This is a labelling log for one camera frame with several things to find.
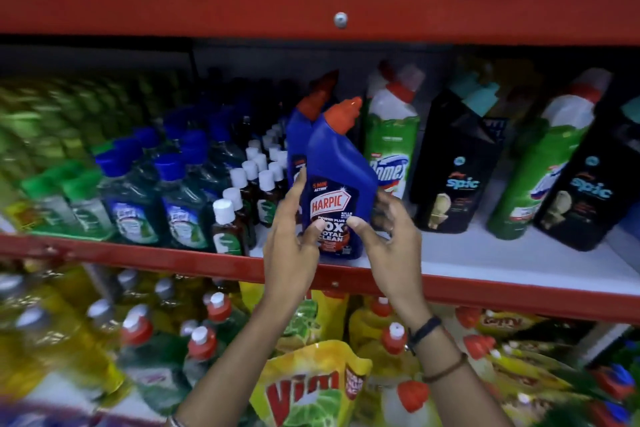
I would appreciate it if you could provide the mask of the green white toilet cleaner bottle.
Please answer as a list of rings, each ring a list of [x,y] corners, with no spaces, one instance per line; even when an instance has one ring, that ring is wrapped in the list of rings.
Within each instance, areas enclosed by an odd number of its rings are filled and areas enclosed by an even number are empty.
[[[613,74],[603,68],[583,71],[551,98],[516,141],[516,165],[486,223],[496,238],[521,238],[595,118],[595,106]]]
[[[364,156],[378,187],[402,199],[412,166],[420,116],[413,100],[425,79],[415,64],[407,64],[373,95],[365,118]]]

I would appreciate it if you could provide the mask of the pile of lying yellow bottles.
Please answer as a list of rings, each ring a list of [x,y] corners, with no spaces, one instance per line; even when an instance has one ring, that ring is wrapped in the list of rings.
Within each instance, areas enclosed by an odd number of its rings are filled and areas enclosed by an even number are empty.
[[[574,374],[571,367],[526,350],[521,343],[499,342],[482,334],[481,317],[481,309],[457,307],[443,324],[515,427],[534,427],[554,407],[589,400],[575,382],[560,377]]]

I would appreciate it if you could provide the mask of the person's left hand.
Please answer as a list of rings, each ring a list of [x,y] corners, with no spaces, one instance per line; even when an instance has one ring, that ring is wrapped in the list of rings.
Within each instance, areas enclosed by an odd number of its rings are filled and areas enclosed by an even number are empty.
[[[265,289],[262,303],[274,316],[288,319],[308,292],[316,274],[319,254],[300,252],[296,214],[305,190],[303,168],[279,203],[263,248]]]

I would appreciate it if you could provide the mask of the group of small brown bottles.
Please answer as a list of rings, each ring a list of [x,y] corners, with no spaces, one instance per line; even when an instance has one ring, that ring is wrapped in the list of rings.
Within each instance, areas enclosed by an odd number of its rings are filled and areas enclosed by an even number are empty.
[[[262,199],[259,187],[260,166],[256,161],[260,153],[257,148],[248,147],[242,150],[231,137],[227,127],[221,122],[212,120],[209,124],[212,146],[216,148],[214,155],[228,168],[232,187],[238,188],[243,202],[243,210],[248,217],[248,247],[251,250],[257,245],[255,227],[262,224],[270,227],[277,204]]]

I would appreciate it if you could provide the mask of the person's right hand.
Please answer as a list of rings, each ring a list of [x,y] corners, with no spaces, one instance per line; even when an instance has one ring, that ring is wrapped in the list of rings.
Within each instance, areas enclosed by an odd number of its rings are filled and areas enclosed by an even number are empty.
[[[379,190],[372,222],[380,236],[380,261],[370,262],[376,285],[405,326],[415,332],[433,316],[421,272],[422,235],[403,202]]]

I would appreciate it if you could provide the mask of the bottle with blue red cap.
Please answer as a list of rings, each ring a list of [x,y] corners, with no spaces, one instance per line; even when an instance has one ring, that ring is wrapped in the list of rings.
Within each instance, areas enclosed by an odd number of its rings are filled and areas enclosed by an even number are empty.
[[[636,392],[636,381],[626,368],[620,364],[598,366],[591,370],[597,386],[618,403],[629,400]]]
[[[636,412],[610,401],[592,400],[586,405],[586,418],[592,427],[640,427]]]

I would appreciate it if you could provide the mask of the black bottle teal cap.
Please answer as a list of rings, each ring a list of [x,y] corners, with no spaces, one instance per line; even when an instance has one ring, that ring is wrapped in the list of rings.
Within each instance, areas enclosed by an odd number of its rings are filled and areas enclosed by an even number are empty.
[[[552,187],[534,226],[594,250],[640,200],[640,95],[600,115]]]
[[[477,71],[459,71],[450,79],[446,89],[451,91],[460,100],[484,89],[489,89],[492,92],[495,92],[493,83],[482,84],[480,83],[479,78],[480,73]]]
[[[464,97],[456,89],[444,89],[431,102],[412,181],[413,220],[424,232],[467,231],[502,151],[484,123],[499,84],[480,85]]]

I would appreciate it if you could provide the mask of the group of green-capped bottles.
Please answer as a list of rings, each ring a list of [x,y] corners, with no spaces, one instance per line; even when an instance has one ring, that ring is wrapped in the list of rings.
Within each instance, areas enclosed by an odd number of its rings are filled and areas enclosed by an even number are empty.
[[[164,142],[163,118],[189,90],[180,69],[0,74],[0,220],[10,232],[120,241],[95,158],[114,148],[147,153],[147,127]]]

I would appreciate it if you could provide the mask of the group of blue-capped cleaner bottles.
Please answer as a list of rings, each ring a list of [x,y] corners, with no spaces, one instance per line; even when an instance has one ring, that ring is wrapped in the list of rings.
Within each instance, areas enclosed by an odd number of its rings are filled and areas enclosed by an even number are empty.
[[[96,153],[97,192],[119,243],[222,253],[213,204],[230,187],[229,160],[211,160],[197,117],[192,107],[172,110],[160,128],[140,126]]]

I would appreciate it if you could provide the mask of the person's left forearm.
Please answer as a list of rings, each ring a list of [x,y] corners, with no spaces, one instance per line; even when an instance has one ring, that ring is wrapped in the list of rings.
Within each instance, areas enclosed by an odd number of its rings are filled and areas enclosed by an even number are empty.
[[[292,316],[270,314],[261,299],[248,323],[164,427],[237,427]]]

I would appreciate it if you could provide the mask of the yellow dish soap pouch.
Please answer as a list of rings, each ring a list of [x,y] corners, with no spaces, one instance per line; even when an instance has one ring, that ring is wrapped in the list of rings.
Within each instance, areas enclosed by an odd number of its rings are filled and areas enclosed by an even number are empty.
[[[372,371],[342,341],[323,341],[270,358],[250,404],[265,427],[349,427]]]

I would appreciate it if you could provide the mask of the yellow green refill pouch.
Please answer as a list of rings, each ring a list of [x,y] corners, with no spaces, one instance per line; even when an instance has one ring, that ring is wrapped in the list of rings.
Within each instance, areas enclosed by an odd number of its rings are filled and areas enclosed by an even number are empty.
[[[344,336],[349,295],[333,291],[308,291],[298,305],[274,356],[280,356],[317,342],[337,340]]]

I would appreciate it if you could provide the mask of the clear bottle red cap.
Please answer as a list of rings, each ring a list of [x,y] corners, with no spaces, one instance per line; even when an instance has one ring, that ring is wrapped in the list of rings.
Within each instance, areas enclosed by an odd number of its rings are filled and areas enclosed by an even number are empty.
[[[236,308],[227,294],[213,293],[207,303],[202,325],[211,329],[219,341],[230,344],[248,323],[249,316]]]
[[[120,330],[117,365],[139,391],[147,406],[168,417],[191,391],[183,365],[187,343],[156,330],[152,322],[130,311]]]
[[[219,341],[216,332],[208,326],[198,326],[192,331],[182,367],[192,389],[220,358],[225,348],[225,343]]]

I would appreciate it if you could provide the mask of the blue toilet cleaner bottle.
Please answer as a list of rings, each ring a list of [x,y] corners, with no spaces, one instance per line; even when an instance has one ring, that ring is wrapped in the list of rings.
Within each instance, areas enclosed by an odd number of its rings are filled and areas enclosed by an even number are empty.
[[[339,70],[334,69],[313,82],[310,93],[301,99],[290,115],[285,128],[289,188],[293,186],[300,169],[307,165],[307,148],[313,125],[331,97],[338,78]]]
[[[362,99],[346,99],[321,113],[312,124],[307,144],[307,180],[301,195],[304,229],[323,220],[319,238],[322,256],[338,261],[362,256],[362,240],[349,227],[351,216],[371,220],[378,177],[347,134],[356,123]]]

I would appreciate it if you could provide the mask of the person's right forearm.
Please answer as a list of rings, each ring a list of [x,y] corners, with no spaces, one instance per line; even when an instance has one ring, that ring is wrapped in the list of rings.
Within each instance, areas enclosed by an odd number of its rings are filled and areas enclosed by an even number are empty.
[[[514,427],[443,326],[420,342],[417,358],[443,427]]]

